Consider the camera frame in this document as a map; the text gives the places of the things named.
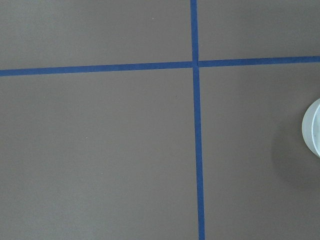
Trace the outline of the white bowl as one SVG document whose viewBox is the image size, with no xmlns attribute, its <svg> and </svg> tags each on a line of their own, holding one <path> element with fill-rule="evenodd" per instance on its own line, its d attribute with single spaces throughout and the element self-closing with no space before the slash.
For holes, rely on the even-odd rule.
<svg viewBox="0 0 320 240">
<path fill-rule="evenodd" d="M 320 157 L 320 100 L 306 110 L 301 124 L 302 137 L 311 152 Z"/>
</svg>

